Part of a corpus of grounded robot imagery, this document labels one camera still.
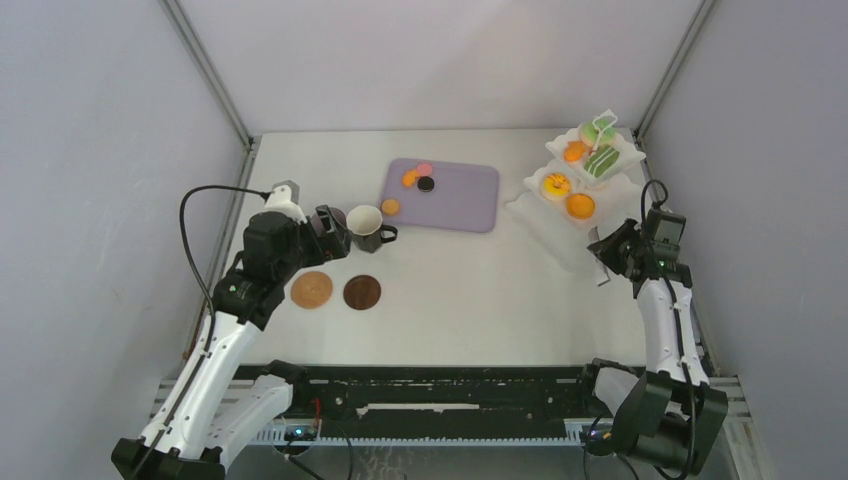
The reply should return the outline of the black mug white inside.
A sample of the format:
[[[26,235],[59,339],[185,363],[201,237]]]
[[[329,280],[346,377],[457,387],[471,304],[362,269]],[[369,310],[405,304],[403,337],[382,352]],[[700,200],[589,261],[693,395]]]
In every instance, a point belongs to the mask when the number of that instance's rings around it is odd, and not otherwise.
[[[381,211],[374,206],[360,205],[353,208],[346,216],[346,225],[353,243],[369,254],[398,238],[398,229],[385,224]]]

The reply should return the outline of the dark wooden round coaster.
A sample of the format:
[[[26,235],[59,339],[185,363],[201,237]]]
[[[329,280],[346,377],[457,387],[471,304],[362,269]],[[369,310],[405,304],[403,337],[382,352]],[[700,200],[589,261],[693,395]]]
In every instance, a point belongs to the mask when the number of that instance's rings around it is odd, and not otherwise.
[[[357,275],[344,286],[343,299],[351,309],[364,311],[373,308],[380,300],[380,282],[370,275]]]

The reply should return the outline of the orange egg tart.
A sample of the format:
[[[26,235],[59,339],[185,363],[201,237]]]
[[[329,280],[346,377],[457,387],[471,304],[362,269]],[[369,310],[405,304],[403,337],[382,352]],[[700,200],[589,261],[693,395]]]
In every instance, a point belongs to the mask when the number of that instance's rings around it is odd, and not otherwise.
[[[592,197],[583,193],[569,195],[565,200],[566,213],[578,220],[588,220],[596,210],[596,203]]]

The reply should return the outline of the white three tier stand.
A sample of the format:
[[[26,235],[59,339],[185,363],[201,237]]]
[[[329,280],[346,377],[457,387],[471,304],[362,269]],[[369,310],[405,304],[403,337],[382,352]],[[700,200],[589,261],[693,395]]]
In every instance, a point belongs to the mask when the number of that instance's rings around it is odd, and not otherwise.
[[[585,156],[574,163],[567,163],[563,152],[570,141],[580,140],[579,127],[584,122],[602,117],[611,117],[615,121],[616,136],[608,145],[620,152],[620,158],[602,177],[594,178],[584,170],[584,164],[599,147],[588,147]],[[638,215],[641,181],[635,176],[641,172],[646,158],[646,154],[619,131],[619,117],[612,110],[607,109],[584,122],[545,144],[551,159],[525,177],[524,192],[506,204],[507,211],[517,218],[531,238],[538,241],[557,263],[571,271],[594,265],[593,256],[587,249],[590,244],[588,232],[592,228],[597,227],[600,236],[614,230],[620,222]],[[546,175],[554,172],[563,173],[570,179],[572,190],[569,195],[583,193],[594,199],[596,210],[591,218],[572,218],[566,213],[565,201],[551,202],[542,197],[540,183]]]

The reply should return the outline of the green striped cake slice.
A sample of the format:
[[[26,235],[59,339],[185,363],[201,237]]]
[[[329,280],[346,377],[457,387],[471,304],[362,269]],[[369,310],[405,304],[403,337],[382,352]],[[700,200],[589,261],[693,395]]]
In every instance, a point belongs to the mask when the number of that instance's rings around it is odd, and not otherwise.
[[[603,145],[594,151],[584,164],[584,170],[594,178],[602,177],[619,160],[620,152],[611,145]]]

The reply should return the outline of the yellow frosted donut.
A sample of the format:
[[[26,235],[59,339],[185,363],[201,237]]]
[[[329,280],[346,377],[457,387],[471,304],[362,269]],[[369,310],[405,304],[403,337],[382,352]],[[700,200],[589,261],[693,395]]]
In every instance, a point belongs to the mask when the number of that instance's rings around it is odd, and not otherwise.
[[[563,173],[554,172],[546,175],[540,183],[539,192],[542,197],[551,202],[564,202],[572,190],[570,179]]]

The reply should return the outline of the orange bear cookie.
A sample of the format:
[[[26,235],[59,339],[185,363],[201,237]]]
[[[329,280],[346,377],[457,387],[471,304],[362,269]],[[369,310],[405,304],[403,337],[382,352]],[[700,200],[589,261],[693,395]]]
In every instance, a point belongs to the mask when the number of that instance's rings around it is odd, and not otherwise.
[[[580,140],[570,141],[564,149],[563,159],[567,163],[578,162],[585,156],[588,150],[589,148],[584,142]]]

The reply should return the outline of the purple mug black handle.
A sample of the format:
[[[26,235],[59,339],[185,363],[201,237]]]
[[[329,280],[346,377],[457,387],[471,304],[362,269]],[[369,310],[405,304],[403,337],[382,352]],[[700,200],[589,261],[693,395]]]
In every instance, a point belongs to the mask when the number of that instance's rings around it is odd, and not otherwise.
[[[335,207],[330,207],[329,211],[330,211],[332,217],[335,219],[335,221],[339,225],[341,225],[344,228],[347,228],[346,215],[342,210],[335,208]]]

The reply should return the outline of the steel white serving tongs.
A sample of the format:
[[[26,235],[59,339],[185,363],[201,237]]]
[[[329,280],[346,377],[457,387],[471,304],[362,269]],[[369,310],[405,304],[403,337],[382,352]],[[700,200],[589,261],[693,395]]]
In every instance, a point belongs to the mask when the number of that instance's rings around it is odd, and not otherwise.
[[[598,228],[594,227],[588,232],[588,239],[591,244],[594,244],[600,240],[600,236],[598,233]],[[599,260],[597,257],[593,257],[594,267],[595,267],[595,282],[598,287],[606,285],[610,282],[609,272],[607,267]]]

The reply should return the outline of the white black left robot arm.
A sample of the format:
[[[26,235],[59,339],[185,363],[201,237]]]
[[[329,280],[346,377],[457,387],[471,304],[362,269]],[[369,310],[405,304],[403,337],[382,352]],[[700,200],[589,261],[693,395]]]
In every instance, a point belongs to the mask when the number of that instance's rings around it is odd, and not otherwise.
[[[275,360],[224,413],[221,401],[243,356],[264,332],[300,270],[349,254],[350,234],[327,205],[312,217],[267,207],[243,232],[243,248],[215,285],[212,314],[163,406],[136,439],[121,439],[111,461],[124,479],[222,479],[275,417],[305,414],[311,388],[303,368]]]

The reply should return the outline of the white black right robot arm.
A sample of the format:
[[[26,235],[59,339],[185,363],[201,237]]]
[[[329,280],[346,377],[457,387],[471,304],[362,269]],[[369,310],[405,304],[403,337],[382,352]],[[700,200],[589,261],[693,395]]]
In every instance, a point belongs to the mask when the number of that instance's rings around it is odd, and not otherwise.
[[[665,479],[701,472],[728,413],[728,397],[711,387],[697,351],[692,277],[678,260],[685,224],[680,215],[652,208],[642,222],[628,219],[590,245],[633,285],[645,322],[646,366],[637,374],[596,358],[584,367],[577,391],[584,412],[612,416],[609,429],[590,427],[586,452],[641,461]]]

